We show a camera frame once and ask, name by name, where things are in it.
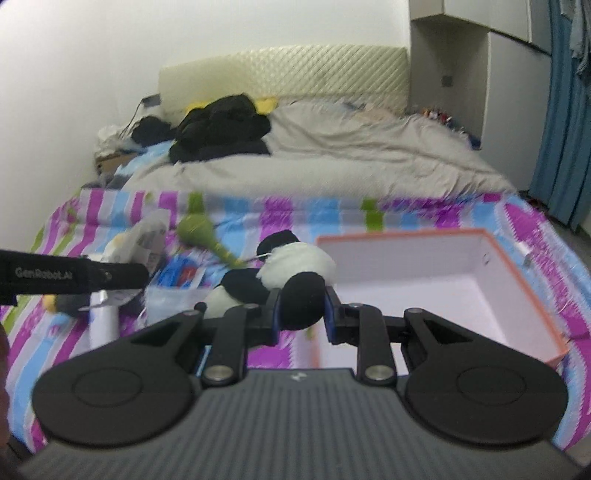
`green toy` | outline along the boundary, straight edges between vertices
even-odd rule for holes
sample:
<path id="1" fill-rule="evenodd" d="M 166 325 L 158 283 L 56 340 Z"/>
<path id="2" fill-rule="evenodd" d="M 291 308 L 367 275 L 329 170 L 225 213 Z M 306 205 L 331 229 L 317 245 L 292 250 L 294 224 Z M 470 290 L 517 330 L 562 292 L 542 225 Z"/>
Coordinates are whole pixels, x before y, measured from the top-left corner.
<path id="1" fill-rule="evenodd" d="M 192 213 L 184 217 L 177 227 L 181 241 L 191 247 L 204 248 L 216 254 L 230 268 L 245 268 L 246 264 L 237 259 L 216 237 L 212 221 L 202 213 Z"/>

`floor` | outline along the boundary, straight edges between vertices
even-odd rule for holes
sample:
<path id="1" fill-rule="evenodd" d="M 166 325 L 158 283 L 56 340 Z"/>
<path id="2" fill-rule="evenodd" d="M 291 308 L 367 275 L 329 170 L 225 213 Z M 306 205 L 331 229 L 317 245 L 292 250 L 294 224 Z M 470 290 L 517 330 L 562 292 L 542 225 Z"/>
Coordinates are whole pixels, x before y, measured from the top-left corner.
<path id="1" fill-rule="evenodd" d="M 570 229 L 553 222 L 554 228 L 562 239 L 572 248 L 580 259 L 591 271 L 591 236 L 584 231 L 575 235 Z M 568 450 L 568 454 L 579 464 L 588 465 L 591 463 L 591 435 L 582 439 L 579 443 Z"/>

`colorful striped fabric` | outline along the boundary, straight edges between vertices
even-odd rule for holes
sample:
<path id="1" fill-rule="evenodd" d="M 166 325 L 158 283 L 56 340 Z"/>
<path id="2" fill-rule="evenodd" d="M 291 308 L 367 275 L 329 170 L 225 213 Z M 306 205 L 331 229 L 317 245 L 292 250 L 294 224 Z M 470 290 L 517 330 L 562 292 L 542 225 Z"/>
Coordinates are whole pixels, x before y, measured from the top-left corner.
<path id="1" fill-rule="evenodd" d="M 571 353 L 561 364 L 569 385 L 567 414 L 556 434 L 556 445 L 565 448 L 581 438 L 591 424 L 591 282 L 589 272 L 556 235 L 545 217 L 515 196 L 484 194 L 456 200 L 432 199 L 238 199 L 199 193 L 125 193 L 83 190 L 50 216 L 37 235 L 33 251 L 76 256 L 101 252 L 118 233 L 147 213 L 165 208 L 171 212 L 167 251 L 178 248 L 174 229 L 187 213 L 206 212 L 217 225 L 217 235 L 235 255 L 250 257 L 259 241 L 289 228 L 304 242 L 321 235 L 366 231 L 425 228 L 485 228 L 514 261 L 515 249 L 524 241 L 533 249 L 533 263 L 522 268 L 558 327 L 572 339 Z M 224 269 L 209 268 L 206 278 L 218 282 Z M 12 432 L 31 450 L 43 447 L 44 438 L 31 409 L 36 379 L 46 369 L 89 348 L 87 323 L 43 311 L 39 297 L 22 297 L 19 306 L 4 309 L 0 318 L 11 343 L 7 387 L 11 395 L 9 420 Z M 140 321 L 122 315 L 121 332 L 141 328 Z M 257 349 L 249 355 L 251 366 L 303 368 L 306 358 L 297 354 L 297 337 L 284 334 L 274 349 Z"/>

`headboard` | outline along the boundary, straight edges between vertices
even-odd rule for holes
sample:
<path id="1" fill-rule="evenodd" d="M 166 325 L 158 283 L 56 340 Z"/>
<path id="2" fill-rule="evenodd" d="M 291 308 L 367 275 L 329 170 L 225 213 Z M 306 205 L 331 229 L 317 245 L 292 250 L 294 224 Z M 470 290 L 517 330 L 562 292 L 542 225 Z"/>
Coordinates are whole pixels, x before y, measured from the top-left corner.
<path id="1" fill-rule="evenodd" d="M 252 50 L 160 70 L 162 108 L 180 122 L 192 102 L 246 93 L 252 98 L 364 100 L 397 113 L 407 107 L 407 49 L 306 45 Z"/>

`yellow pillow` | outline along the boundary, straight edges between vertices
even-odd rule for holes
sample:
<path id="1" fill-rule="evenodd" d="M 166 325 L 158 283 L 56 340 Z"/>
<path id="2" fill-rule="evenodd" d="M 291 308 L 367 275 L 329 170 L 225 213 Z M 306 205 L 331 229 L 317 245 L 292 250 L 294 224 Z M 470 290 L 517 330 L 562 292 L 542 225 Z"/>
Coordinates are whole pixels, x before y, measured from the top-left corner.
<path id="1" fill-rule="evenodd" d="M 190 103 L 188 105 L 187 109 L 185 110 L 185 115 L 187 113 L 189 113 L 191 110 L 193 110 L 194 108 L 205 108 L 210 103 L 213 103 L 213 102 L 193 102 L 193 103 Z M 253 100 L 253 103 L 255 104 L 256 112 L 258 114 L 269 115 L 269 113 L 271 113 L 273 110 L 275 110 L 275 108 L 277 108 L 279 101 L 277 100 L 276 97 L 267 97 L 267 98 L 259 98 L 258 100 Z"/>

